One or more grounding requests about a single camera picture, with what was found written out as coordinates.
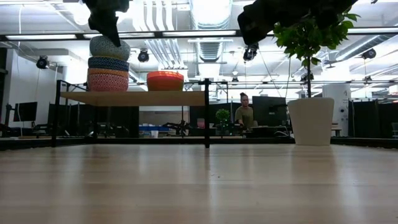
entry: patterned bowl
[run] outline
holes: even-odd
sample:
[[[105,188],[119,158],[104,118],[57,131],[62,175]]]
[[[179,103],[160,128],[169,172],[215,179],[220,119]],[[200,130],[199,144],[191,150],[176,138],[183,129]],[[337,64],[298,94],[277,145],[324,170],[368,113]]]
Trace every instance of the patterned bowl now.
[[[90,91],[127,91],[129,79],[108,73],[92,73],[87,77]]]
[[[88,67],[128,72],[130,68],[130,63],[111,57],[91,57],[88,59]]]
[[[122,76],[124,78],[129,78],[129,72],[125,72],[125,71],[112,70],[112,69],[103,69],[103,68],[89,68],[88,69],[88,75],[98,74],[98,73],[120,75],[120,76]]]
[[[177,72],[150,72],[147,75],[149,91],[182,91],[184,76]]]
[[[90,52],[92,56],[114,57],[121,60],[129,60],[130,46],[120,40],[120,47],[115,46],[111,40],[105,36],[97,36],[90,40]]]

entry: small potted plant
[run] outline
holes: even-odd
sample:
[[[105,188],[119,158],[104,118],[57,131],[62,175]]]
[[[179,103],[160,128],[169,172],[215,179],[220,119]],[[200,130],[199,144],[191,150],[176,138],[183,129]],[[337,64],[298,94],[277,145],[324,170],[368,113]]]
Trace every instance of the small potted plant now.
[[[289,58],[296,55],[302,60],[302,66],[307,69],[306,82],[308,98],[290,101],[290,118],[296,144],[299,145],[329,145],[331,123],[333,119],[334,100],[331,98],[311,98],[311,64],[321,62],[314,55],[321,47],[335,50],[341,41],[348,40],[348,29],[353,28],[352,21],[357,21],[357,14],[350,14],[347,9],[337,14],[338,22],[324,29],[320,29],[315,18],[309,18],[291,27],[276,24],[274,35],[276,44],[285,47]]]
[[[225,109],[218,110],[216,112],[216,118],[220,122],[219,125],[217,125],[217,128],[221,131],[221,135],[229,135],[229,111]]]

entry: person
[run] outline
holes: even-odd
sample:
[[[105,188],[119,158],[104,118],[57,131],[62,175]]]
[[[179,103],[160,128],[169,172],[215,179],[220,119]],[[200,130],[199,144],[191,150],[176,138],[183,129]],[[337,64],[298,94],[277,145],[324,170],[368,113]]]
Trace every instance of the person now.
[[[235,121],[246,129],[251,129],[254,123],[253,108],[249,106],[249,97],[245,93],[241,93],[241,103],[235,112]]]

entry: ceiling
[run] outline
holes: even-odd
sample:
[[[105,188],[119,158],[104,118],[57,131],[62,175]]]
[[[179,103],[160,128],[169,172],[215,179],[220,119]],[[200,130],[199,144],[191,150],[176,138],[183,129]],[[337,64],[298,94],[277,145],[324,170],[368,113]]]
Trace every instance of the ceiling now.
[[[72,13],[74,3],[62,3],[61,1],[37,1],[38,4],[26,4],[27,1],[13,1],[13,4],[2,4],[0,0],[0,30],[1,34],[33,34],[33,33],[76,33],[93,32],[88,25],[78,25]],[[176,0],[173,3],[173,24],[178,30],[190,30],[190,11],[188,0]],[[252,1],[235,0],[231,10],[231,19],[229,29],[239,29],[237,17],[243,11],[243,6],[252,3]],[[370,0],[359,0],[352,9],[353,13],[361,15],[356,27],[387,27],[391,24],[398,24],[396,11],[398,10],[398,1],[379,0],[376,4],[370,4]],[[132,18],[127,12],[126,18],[118,25],[120,32],[135,31],[132,25]],[[335,51],[321,49],[323,56],[327,58],[330,54],[338,52],[354,44],[364,36],[349,36],[349,40],[344,41]],[[268,37],[259,43],[259,54],[249,64],[243,63],[242,55],[245,44],[242,38],[231,38],[232,42],[225,43],[223,53],[218,60],[221,63],[218,80],[231,81],[233,71],[239,81],[287,81],[288,74],[296,74],[295,79],[300,80],[302,70],[301,62],[293,58],[290,63],[283,49],[276,46],[275,40]],[[127,40],[133,50],[139,52],[139,49],[147,48],[144,40]],[[73,55],[82,60],[90,57],[89,42],[84,40],[75,41],[51,41],[51,42],[24,42],[25,46],[36,51],[37,49],[67,49]],[[182,59],[187,66],[188,77],[190,80],[198,80],[201,74],[198,72],[198,57],[195,50],[195,44],[188,43],[188,39],[178,39],[178,46],[182,54]],[[377,57],[366,61],[361,58],[351,58],[347,61],[333,64],[335,68],[326,69],[326,66],[313,67],[315,79],[321,80],[361,80],[365,74],[377,74],[386,68],[394,68],[398,50],[398,37],[393,37],[382,44],[374,47]],[[131,68],[137,75],[145,79],[146,73],[159,69],[159,63],[150,54],[150,60],[146,63],[140,63],[137,54],[132,53],[130,59]],[[397,70],[392,69],[374,80],[393,80],[398,78]],[[253,95],[260,94],[258,85],[237,85],[231,88],[247,88]],[[273,96],[277,91],[267,89],[262,94]],[[278,86],[280,91],[286,91],[285,86]],[[322,90],[322,86],[316,86],[317,91]],[[372,87],[372,91],[381,91],[388,88],[388,85],[378,85]],[[295,93],[300,91],[301,86],[295,89],[289,89],[289,96],[294,97]]]

